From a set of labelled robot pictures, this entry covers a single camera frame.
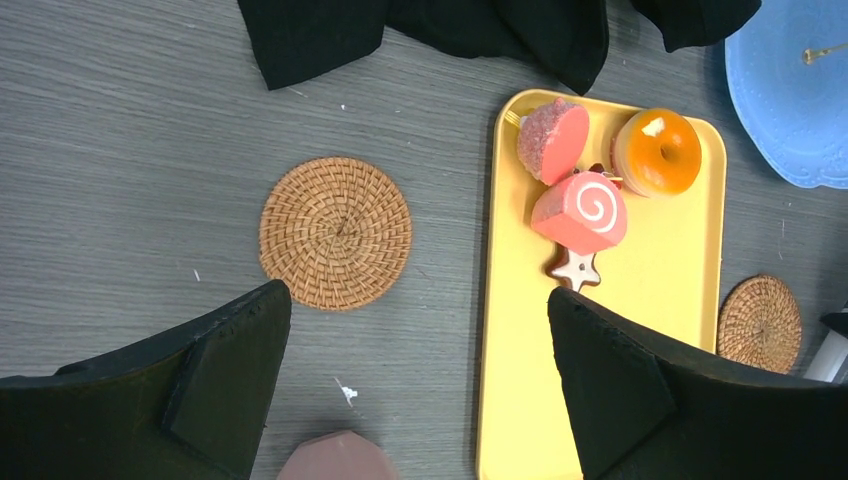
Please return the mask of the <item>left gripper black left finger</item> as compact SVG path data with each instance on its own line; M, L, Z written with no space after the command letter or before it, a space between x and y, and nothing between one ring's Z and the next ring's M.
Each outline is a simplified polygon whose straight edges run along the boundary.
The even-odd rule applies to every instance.
M50 376L1 381L5 479L246 479L290 332L272 280Z

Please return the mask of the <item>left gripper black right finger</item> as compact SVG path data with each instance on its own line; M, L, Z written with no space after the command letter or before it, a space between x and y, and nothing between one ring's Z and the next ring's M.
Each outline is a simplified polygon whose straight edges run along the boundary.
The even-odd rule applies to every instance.
M847 388L730 361L564 287L547 302L587 479L843 479Z

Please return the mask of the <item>yellow tray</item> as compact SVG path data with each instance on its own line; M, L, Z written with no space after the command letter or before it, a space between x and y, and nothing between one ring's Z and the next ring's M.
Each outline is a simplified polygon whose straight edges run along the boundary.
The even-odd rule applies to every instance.
M530 215L544 185L516 156L510 114L526 115L558 93L524 90L496 117L482 327L477 475L481 479L577 479L581 475L555 366L545 269L554 243ZM692 118L702 145L699 176L683 194L648 199L626 192L628 229L601 252L601 282L583 294L620 315L713 351L720 302L727 154L709 122Z

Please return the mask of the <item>pink swirl roll cake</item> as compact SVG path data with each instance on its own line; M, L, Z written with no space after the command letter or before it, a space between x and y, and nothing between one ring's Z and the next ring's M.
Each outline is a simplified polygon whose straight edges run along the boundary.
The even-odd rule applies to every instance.
M588 255L622 242L628 211L612 181L586 171L548 188L534 205L530 226L569 251Z

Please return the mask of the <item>orange donut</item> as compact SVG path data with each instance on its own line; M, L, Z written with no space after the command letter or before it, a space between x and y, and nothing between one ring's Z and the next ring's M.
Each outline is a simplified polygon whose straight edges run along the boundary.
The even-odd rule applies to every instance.
M697 179L702 148L686 118L665 108L645 109L615 135L611 164L624 185L640 196L677 196Z

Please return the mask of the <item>blue three-tier cake stand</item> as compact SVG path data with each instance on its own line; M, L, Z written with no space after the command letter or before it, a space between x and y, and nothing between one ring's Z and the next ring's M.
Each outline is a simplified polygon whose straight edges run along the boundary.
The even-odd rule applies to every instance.
M768 165L801 188L847 187L847 4L765 1L724 44L730 97Z

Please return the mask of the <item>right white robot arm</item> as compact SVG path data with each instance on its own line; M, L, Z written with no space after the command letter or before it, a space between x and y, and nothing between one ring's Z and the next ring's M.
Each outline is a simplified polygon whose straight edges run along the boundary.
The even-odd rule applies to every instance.
M847 372L847 305L823 315L820 323L828 332L804 373L808 380L841 383Z

